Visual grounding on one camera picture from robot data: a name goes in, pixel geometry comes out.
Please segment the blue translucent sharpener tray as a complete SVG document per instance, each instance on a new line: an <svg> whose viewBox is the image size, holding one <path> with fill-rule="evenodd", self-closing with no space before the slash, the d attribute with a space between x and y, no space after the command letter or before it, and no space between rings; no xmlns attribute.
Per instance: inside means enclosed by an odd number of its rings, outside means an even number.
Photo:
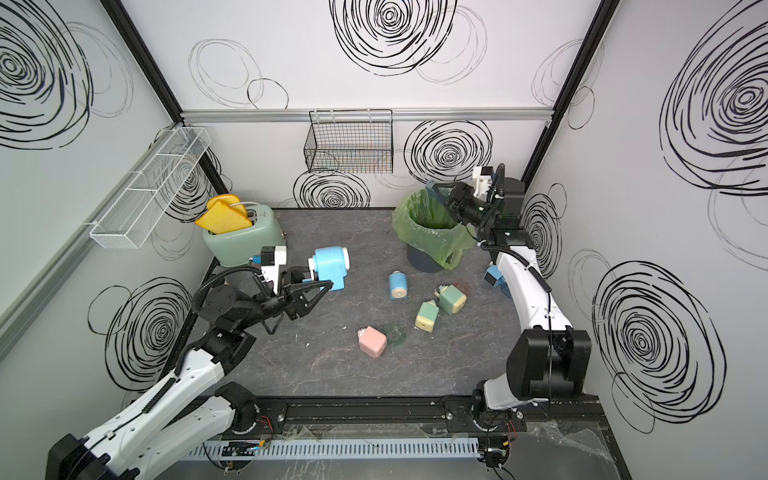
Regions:
<svg viewBox="0 0 768 480"><path fill-rule="evenodd" d="M438 185L430 182L425 186L425 190L430 198L432 198L439 205L445 206L444 196L441 193L441 188Z"/></svg>

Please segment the blue sharpener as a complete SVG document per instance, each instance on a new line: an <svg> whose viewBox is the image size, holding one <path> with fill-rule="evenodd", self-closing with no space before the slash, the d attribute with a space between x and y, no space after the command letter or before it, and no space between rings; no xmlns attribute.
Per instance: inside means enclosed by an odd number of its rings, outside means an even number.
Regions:
<svg viewBox="0 0 768 480"><path fill-rule="evenodd" d="M313 280L331 281L332 291L345 288L345 278L351 261L346 247L334 246L316 249L308 259L308 268Z"/></svg>
<svg viewBox="0 0 768 480"><path fill-rule="evenodd" d="M484 280L492 287L498 288L505 283L503 275L496 265L491 264L485 271Z"/></svg>
<svg viewBox="0 0 768 480"><path fill-rule="evenodd" d="M389 275L389 295L393 300L404 299L408 296L408 283L406 274L394 271Z"/></svg>

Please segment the pink pencil sharpener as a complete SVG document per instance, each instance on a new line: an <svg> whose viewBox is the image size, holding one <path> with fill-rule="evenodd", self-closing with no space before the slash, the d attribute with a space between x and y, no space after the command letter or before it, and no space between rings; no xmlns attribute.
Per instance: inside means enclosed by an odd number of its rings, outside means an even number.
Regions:
<svg viewBox="0 0 768 480"><path fill-rule="evenodd" d="M360 350L371 358L380 357L388 343L384 333L372 326L368 326L357 332Z"/></svg>

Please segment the clear sharpener tray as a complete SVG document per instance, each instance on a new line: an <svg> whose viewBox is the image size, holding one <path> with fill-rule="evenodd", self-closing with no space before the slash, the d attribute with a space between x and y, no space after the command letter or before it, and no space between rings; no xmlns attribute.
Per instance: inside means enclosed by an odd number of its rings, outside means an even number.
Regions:
<svg viewBox="0 0 768 480"><path fill-rule="evenodd" d="M387 344L390 347L401 345L406 339L406 333L396 322L386 324L382 327L382 332L387 338Z"/></svg>

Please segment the green sharpener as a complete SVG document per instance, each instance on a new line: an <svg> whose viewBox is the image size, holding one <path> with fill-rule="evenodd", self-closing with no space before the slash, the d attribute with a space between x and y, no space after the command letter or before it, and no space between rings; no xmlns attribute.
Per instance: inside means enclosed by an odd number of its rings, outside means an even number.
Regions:
<svg viewBox="0 0 768 480"><path fill-rule="evenodd" d="M455 285L441 285L435 291L437 306L448 314L461 311L467 302L467 296Z"/></svg>
<svg viewBox="0 0 768 480"><path fill-rule="evenodd" d="M439 307L435 301L425 301L419 307L414 326L425 332L434 330L436 320L439 314Z"/></svg>

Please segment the green sharpener bottom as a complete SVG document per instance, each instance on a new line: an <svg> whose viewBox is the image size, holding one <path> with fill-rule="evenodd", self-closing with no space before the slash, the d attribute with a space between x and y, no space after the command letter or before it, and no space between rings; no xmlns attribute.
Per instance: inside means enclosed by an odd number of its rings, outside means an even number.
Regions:
<svg viewBox="0 0 768 480"><path fill-rule="evenodd" d="M434 330L436 320L439 314L439 307L435 301L425 301L419 307L414 326L425 332Z"/></svg>

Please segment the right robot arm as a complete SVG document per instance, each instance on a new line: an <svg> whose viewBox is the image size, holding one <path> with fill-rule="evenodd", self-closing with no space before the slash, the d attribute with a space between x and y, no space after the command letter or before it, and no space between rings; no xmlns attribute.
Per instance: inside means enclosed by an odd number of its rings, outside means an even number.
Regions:
<svg viewBox="0 0 768 480"><path fill-rule="evenodd" d="M531 235L522 221L525 185L504 165L477 167L470 182L427 185L428 193L451 218L474 229L478 246L489 253L504 281L520 323L506 370L481 382L475 393L482 410L578 398L591 355L591 339L560 310L540 271Z"/></svg>

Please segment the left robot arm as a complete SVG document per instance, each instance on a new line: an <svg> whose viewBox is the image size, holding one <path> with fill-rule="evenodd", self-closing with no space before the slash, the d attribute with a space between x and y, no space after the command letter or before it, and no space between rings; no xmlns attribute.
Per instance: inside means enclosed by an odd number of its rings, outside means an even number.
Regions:
<svg viewBox="0 0 768 480"><path fill-rule="evenodd" d="M290 267L274 280L258 265L214 275L191 300L193 312L210 324L206 333L128 407L81 438L58 440L47 455L46 478L155 479L238 422L250 432L260 421L253 395L235 382L217 386L252 348L249 328L304 317L333 287L307 267ZM215 393L190 410L210 387Z"/></svg>

